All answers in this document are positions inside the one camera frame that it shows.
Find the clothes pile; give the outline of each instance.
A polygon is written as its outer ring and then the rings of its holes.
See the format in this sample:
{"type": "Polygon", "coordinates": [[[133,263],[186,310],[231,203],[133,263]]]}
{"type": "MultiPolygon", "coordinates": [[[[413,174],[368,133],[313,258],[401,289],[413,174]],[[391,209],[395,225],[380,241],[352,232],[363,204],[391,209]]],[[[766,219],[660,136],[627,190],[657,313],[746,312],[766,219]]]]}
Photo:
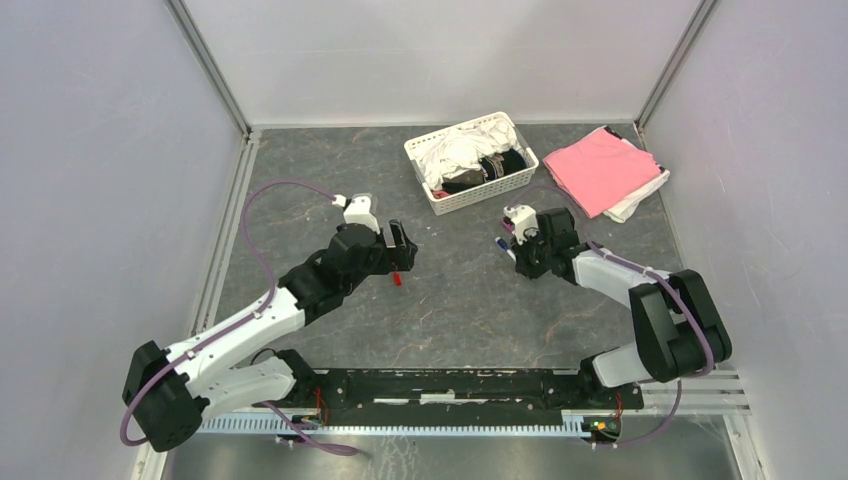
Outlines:
{"type": "Polygon", "coordinates": [[[639,202],[657,191],[670,172],[609,127],[547,156],[545,166],[557,184],[586,212],[623,223],[639,202]]]}
{"type": "Polygon", "coordinates": [[[527,168],[517,147],[513,126],[497,119],[450,129],[441,141],[416,152],[415,162],[433,196],[444,198],[527,168]]]}

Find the cable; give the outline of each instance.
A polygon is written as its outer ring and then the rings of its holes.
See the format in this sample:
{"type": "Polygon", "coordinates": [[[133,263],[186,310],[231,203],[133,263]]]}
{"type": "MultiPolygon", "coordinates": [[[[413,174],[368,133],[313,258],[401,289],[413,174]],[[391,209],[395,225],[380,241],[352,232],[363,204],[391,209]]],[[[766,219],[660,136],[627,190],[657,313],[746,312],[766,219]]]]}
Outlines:
{"type": "Polygon", "coordinates": [[[707,337],[704,335],[704,331],[701,330],[701,326],[698,325],[698,322],[695,320],[695,316],[692,315],[692,312],[689,310],[689,307],[686,305],[686,303],[683,302],[683,299],[680,298],[680,294],[677,293],[677,290],[675,290],[674,287],[672,287],[668,283],[668,281],[663,278],[662,275],[653,271],[652,269],[643,267],[637,263],[633,263],[630,260],[625,260],[617,255],[613,255],[612,253],[604,252],[600,249],[600,247],[598,247],[595,242],[591,240],[586,242],[586,244],[589,245],[589,248],[591,248],[593,252],[598,254],[604,260],[610,261],[628,270],[632,270],[636,273],[640,273],[648,278],[656,280],[657,283],[662,286],[663,290],[665,290],[666,293],[671,296],[672,300],[674,300],[674,303],[677,305],[677,307],[680,308],[680,310],[683,312],[683,316],[686,317],[686,321],[689,323],[689,326],[692,327],[692,331],[695,333],[695,337],[698,339],[698,343],[701,344],[701,348],[704,350],[704,356],[707,358],[707,364],[704,366],[704,368],[691,376],[700,377],[702,375],[707,375],[708,373],[713,371],[713,368],[715,368],[715,357],[713,356],[713,350],[712,348],[710,348],[709,342],[707,342],[707,337]]]}
{"type": "Polygon", "coordinates": [[[321,395],[320,388],[317,390],[315,396],[318,397],[318,413],[322,413],[324,415],[324,417],[321,419],[321,424],[328,427],[330,426],[330,406],[327,405],[327,402],[321,395]]]}
{"type": "Polygon", "coordinates": [[[636,438],[631,438],[630,440],[618,441],[611,445],[603,444],[603,443],[595,443],[592,444],[592,448],[619,448],[626,447],[628,445],[638,445],[642,442],[646,442],[660,433],[663,432],[668,426],[671,424],[671,420],[674,419],[674,415],[677,413],[677,409],[680,407],[680,399],[683,397],[683,381],[679,378],[677,379],[677,397],[674,399],[674,405],[671,406],[671,411],[668,412],[668,415],[657,425],[657,428],[651,430],[650,432],[636,438]]]}
{"type": "Polygon", "coordinates": [[[254,363],[256,363],[256,359],[259,358],[259,355],[262,355],[265,352],[271,352],[271,353],[274,354],[275,357],[277,356],[276,350],[274,350],[273,348],[270,348],[270,347],[265,347],[262,350],[259,350],[258,352],[256,352],[256,355],[254,355],[253,358],[250,359],[250,364],[253,365],[254,363]]]}
{"type": "Polygon", "coordinates": [[[262,402],[262,405],[270,408],[271,411],[276,413],[277,416],[280,417],[290,429],[294,430],[294,432],[300,438],[303,439],[304,443],[306,443],[306,445],[309,445],[310,447],[315,447],[323,452],[331,453],[333,455],[340,455],[342,457],[352,457],[359,453],[359,450],[348,445],[339,445],[337,443],[318,443],[313,440],[312,437],[304,433],[303,430],[298,428],[298,426],[295,425],[291,420],[289,420],[288,417],[286,417],[286,415],[281,412],[279,408],[275,407],[273,403],[262,402]]]}
{"type": "Polygon", "coordinates": [[[501,219],[501,226],[504,227],[504,230],[506,230],[507,232],[515,233],[515,227],[506,223],[503,219],[501,219]]]}
{"type": "Polygon", "coordinates": [[[624,413],[624,400],[621,398],[621,392],[615,392],[615,414],[613,414],[613,420],[621,419],[621,414],[624,413]]]}
{"type": "Polygon", "coordinates": [[[621,433],[624,431],[624,419],[619,418],[616,421],[618,422],[618,432],[616,432],[615,435],[608,433],[606,428],[603,430],[597,430],[597,433],[600,433],[601,435],[609,438],[613,442],[618,442],[618,440],[621,438],[621,433]]]}
{"type": "Polygon", "coordinates": [[[127,435],[127,428],[129,427],[130,419],[132,418],[132,415],[135,412],[135,409],[138,408],[138,405],[139,405],[139,403],[141,403],[141,400],[144,398],[145,395],[147,395],[148,392],[150,392],[151,389],[153,389],[153,386],[156,385],[159,382],[159,380],[162,380],[162,378],[165,375],[167,375],[169,372],[173,371],[174,368],[176,368],[181,363],[188,360],[189,356],[194,357],[200,351],[202,351],[204,348],[209,346],[211,343],[215,342],[216,340],[220,339],[221,337],[229,334],[233,330],[241,327],[242,325],[244,325],[247,322],[256,318],[255,314],[256,313],[261,314],[262,311],[264,311],[265,308],[268,307],[268,305],[270,305],[271,302],[274,300],[274,294],[277,291],[277,279],[274,277],[274,271],[271,269],[271,265],[268,264],[268,262],[265,260],[265,258],[262,256],[262,254],[256,248],[256,246],[253,244],[253,240],[250,239],[250,234],[247,231],[247,212],[248,212],[248,209],[250,208],[250,205],[253,204],[253,201],[256,199],[256,197],[260,193],[264,192],[265,190],[268,190],[271,187],[277,186],[277,185],[297,185],[297,186],[300,186],[300,187],[308,188],[309,190],[312,190],[313,192],[319,193],[319,194],[327,197],[331,201],[335,200],[335,198],[336,198],[336,196],[334,194],[332,194],[332,193],[330,193],[330,192],[328,192],[328,191],[326,191],[326,190],[324,190],[320,187],[316,187],[316,186],[311,185],[309,183],[301,182],[299,180],[276,180],[274,182],[271,182],[271,183],[268,183],[268,184],[265,184],[265,185],[259,187],[258,190],[256,190],[255,192],[253,192],[253,194],[250,195],[250,197],[247,199],[247,201],[244,202],[244,207],[241,210],[241,222],[240,222],[240,225],[239,225],[239,230],[241,231],[242,236],[244,236],[244,241],[247,244],[247,248],[250,250],[250,253],[253,254],[254,258],[256,258],[256,260],[259,262],[259,264],[262,266],[263,270],[265,270],[265,273],[268,276],[268,284],[269,284],[268,295],[265,297],[265,300],[262,302],[262,304],[259,305],[259,308],[256,309],[256,312],[251,312],[251,313],[247,314],[246,316],[239,319],[238,321],[233,322],[231,325],[228,325],[226,328],[223,328],[220,331],[215,332],[214,334],[210,335],[208,338],[199,342],[197,345],[194,346],[194,348],[187,350],[185,353],[183,353],[182,355],[180,355],[179,357],[175,358],[170,363],[168,363],[168,365],[166,365],[164,368],[162,368],[162,370],[159,370],[158,372],[156,372],[156,374],[153,375],[150,378],[150,380],[148,380],[147,383],[145,383],[141,387],[141,389],[138,391],[138,393],[136,393],[135,397],[133,397],[130,404],[127,406],[127,410],[124,412],[123,418],[121,418],[121,427],[120,427],[119,434],[120,434],[120,437],[121,437],[121,442],[124,445],[126,445],[128,447],[136,447],[138,445],[144,444],[144,442],[147,441],[147,437],[144,437],[144,438],[141,438],[141,439],[138,439],[138,440],[133,440],[133,439],[129,438],[129,436],[127,435]]]}
{"type": "MultiPolygon", "coordinates": [[[[548,185],[542,185],[542,184],[537,183],[537,184],[531,184],[531,185],[528,185],[527,187],[525,187],[507,205],[514,206],[515,204],[518,203],[518,201],[522,197],[524,197],[526,194],[528,194],[528,193],[530,193],[534,190],[549,190],[549,191],[555,192],[556,194],[560,195],[567,202],[572,203],[572,204],[574,203],[572,198],[565,191],[563,191],[559,188],[555,188],[555,187],[551,187],[551,186],[548,186],[548,185]]],[[[683,312],[684,317],[686,317],[686,321],[689,323],[689,326],[692,327],[692,331],[695,333],[695,337],[698,339],[698,343],[701,345],[701,348],[704,351],[704,356],[706,357],[706,365],[704,366],[703,369],[701,369],[698,372],[695,372],[691,376],[692,377],[700,377],[702,375],[709,374],[713,370],[713,368],[715,368],[715,357],[713,355],[712,348],[710,348],[710,344],[709,344],[709,342],[707,342],[707,337],[704,335],[704,331],[701,330],[701,326],[698,325],[697,321],[695,321],[695,316],[692,315],[692,312],[689,310],[689,307],[686,306],[685,303],[683,303],[683,299],[680,298],[680,294],[677,293],[677,290],[675,290],[666,281],[666,279],[662,277],[662,275],[656,273],[652,269],[645,268],[645,267],[643,267],[643,266],[641,266],[637,263],[633,263],[633,262],[631,262],[629,260],[625,260],[625,259],[623,259],[623,258],[621,258],[617,255],[613,255],[612,253],[604,252],[603,250],[600,249],[600,247],[598,247],[597,244],[595,244],[591,240],[587,241],[586,244],[589,246],[589,248],[592,249],[593,252],[595,252],[597,255],[599,255],[604,260],[608,260],[608,261],[615,263],[615,264],[618,264],[618,265],[620,265],[624,268],[627,268],[629,270],[633,270],[634,272],[638,272],[638,273],[640,273],[640,274],[642,274],[642,275],[644,275],[648,278],[656,280],[656,282],[660,284],[660,286],[671,296],[672,300],[674,300],[674,303],[678,306],[678,308],[680,308],[680,310],[683,312]]],[[[642,435],[640,437],[636,437],[636,438],[633,438],[633,439],[630,439],[630,440],[625,440],[623,442],[616,442],[612,445],[593,444],[592,447],[595,448],[597,446],[597,447],[601,447],[601,448],[618,448],[618,447],[624,447],[624,446],[627,446],[627,445],[637,445],[637,444],[642,443],[646,440],[650,440],[651,438],[654,438],[655,436],[662,433],[666,428],[668,428],[669,424],[671,424],[671,420],[674,418],[674,415],[677,413],[677,409],[680,407],[680,400],[681,400],[682,397],[683,397],[683,381],[681,379],[677,379],[677,396],[674,399],[674,405],[672,405],[671,411],[668,412],[668,415],[663,419],[662,422],[660,422],[660,424],[657,426],[657,428],[651,430],[649,433],[646,433],[645,435],[642,435]]]]}

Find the black bracket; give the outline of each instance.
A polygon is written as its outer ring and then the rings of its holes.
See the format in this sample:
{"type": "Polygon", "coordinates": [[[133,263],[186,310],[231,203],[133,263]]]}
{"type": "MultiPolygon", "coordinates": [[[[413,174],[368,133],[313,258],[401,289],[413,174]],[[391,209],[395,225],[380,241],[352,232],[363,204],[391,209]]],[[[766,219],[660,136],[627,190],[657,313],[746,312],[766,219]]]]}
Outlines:
{"type": "Polygon", "coordinates": [[[567,208],[546,210],[536,214],[536,223],[539,231],[524,232],[524,243],[519,245],[515,237],[512,239],[515,271],[535,279],[550,270],[555,276],[576,285],[573,260],[589,247],[580,243],[571,212],[567,208]]]}
{"type": "MultiPolygon", "coordinates": [[[[668,282],[703,330],[715,362],[730,358],[730,336],[701,275],[683,270],[670,275],[668,282]]],[[[706,356],[695,332],[688,322],[675,324],[671,311],[683,312],[662,287],[645,283],[631,288],[630,309],[639,358],[651,377],[668,382],[704,368],[706,356]]]]}
{"type": "MultiPolygon", "coordinates": [[[[624,409],[644,408],[638,385],[589,395],[577,375],[552,369],[331,368],[314,386],[336,426],[562,425],[563,409],[612,411],[619,399],[624,409]],[[428,400],[432,394],[456,401],[428,400]]],[[[315,407],[291,395],[273,403],[315,407]]]]}
{"type": "MultiPolygon", "coordinates": [[[[168,351],[149,341],[133,354],[122,398],[130,402],[157,372],[168,365],[168,351]]],[[[203,423],[209,400],[192,398],[186,378],[170,371],[141,399],[133,417],[157,452],[170,450],[188,440],[203,423]]]]}
{"type": "Polygon", "coordinates": [[[412,269],[418,246],[409,240],[399,221],[390,221],[389,228],[391,241],[387,244],[386,232],[377,234],[360,224],[339,225],[326,249],[280,277],[277,286],[294,295],[307,325],[340,307],[344,297],[368,276],[412,269]]]}

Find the black cloth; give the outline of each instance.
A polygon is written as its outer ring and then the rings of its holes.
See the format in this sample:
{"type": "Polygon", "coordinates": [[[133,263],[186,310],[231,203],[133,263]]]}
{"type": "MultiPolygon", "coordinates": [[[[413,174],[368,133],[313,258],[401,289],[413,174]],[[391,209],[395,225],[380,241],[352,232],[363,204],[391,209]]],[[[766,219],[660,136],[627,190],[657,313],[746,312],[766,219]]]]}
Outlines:
{"type": "Polygon", "coordinates": [[[462,175],[451,178],[450,181],[442,182],[442,190],[453,195],[454,193],[468,190],[469,188],[476,187],[477,185],[482,185],[484,181],[485,178],[483,178],[483,172],[478,170],[469,170],[462,173],[462,175]]]}
{"type": "Polygon", "coordinates": [[[491,182],[503,178],[515,172],[520,172],[527,168],[527,163],[520,153],[514,148],[503,153],[496,153],[491,157],[486,157],[480,160],[480,165],[483,166],[483,171],[486,172],[486,181],[491,182]]]}

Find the cable clip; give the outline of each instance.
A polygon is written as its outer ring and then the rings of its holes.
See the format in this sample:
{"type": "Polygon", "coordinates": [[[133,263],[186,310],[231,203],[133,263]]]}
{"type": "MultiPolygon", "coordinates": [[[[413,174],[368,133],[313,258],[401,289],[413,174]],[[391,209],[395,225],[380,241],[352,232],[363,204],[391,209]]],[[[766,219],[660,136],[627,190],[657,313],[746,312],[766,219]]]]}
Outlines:
{"type": "Polygon", "coordinates": [[[345,208],[347,206],[347,198],[344,195],[336,195],[333,197],[333,206],[345,208]]]}

